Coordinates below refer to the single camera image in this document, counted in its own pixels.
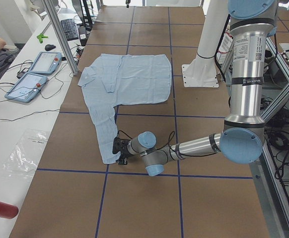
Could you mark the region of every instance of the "white cylinder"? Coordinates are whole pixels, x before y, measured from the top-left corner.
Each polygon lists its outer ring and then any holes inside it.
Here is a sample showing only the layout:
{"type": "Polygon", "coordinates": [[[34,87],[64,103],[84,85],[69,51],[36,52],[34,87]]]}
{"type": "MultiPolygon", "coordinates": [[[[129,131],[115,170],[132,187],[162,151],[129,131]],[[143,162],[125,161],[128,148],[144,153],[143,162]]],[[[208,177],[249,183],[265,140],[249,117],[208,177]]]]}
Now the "white cylinder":
{"type": "Polygon", "coordinates": [[[198,55],[182,65],[184,87],[218,87],[214,58],[228,16],[228,0],[211,0],[202,30],[198,55]]]}

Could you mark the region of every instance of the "clear plastic bag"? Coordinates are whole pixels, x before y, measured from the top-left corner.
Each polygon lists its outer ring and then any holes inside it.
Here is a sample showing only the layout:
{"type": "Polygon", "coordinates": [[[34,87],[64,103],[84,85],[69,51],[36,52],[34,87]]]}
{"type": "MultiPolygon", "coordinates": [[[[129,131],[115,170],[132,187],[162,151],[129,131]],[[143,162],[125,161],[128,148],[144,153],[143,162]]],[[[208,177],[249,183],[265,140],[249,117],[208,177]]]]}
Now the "clear plastic bag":
{"type": "Polygon", "coordinates": [[[49,136],[47,131],[27,129],[3,164],[2,175],[31,182],[49,136]]]}

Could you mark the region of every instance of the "green object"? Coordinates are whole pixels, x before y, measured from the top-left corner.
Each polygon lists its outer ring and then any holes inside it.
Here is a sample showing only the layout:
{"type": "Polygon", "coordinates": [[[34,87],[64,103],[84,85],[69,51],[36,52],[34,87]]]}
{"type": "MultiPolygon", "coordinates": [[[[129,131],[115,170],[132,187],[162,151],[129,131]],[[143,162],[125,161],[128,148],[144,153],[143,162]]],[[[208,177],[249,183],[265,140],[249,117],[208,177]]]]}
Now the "green object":
{"type": "Polygon", "coordinates": [[[43,38],[49,38],[48,36],[45,36],[43,33],[41,33],[40,35],[38,35],[36,37],[37,39],[39,39],[40,43],[43,43],[43,38]]]}

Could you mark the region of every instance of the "red can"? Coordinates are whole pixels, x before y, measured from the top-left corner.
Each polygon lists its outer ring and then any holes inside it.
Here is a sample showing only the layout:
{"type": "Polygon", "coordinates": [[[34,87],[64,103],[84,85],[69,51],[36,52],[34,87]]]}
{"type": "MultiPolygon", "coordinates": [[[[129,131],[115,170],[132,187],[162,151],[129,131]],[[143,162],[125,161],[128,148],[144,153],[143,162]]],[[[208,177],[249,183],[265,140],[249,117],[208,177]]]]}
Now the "red can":
{"type": "Polygon", "coordinates": [[[0,202],[0,217],[12,219],[15,217],[19,212],[18,207],[0,202]]]}

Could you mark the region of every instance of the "black computer mouse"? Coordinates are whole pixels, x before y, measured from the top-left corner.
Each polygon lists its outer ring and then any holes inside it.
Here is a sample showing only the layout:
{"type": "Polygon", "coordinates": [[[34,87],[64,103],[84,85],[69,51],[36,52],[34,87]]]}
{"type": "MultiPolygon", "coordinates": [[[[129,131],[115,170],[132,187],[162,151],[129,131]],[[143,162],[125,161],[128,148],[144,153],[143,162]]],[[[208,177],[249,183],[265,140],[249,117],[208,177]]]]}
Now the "black computer mouse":
{"type": "Polygon", "coordinates": [[[56,48],[55,45],[47,44],[44,49],[45,49],[46,51],[51,51],[51,50],[54,49],[54,48],[56,48]]]}

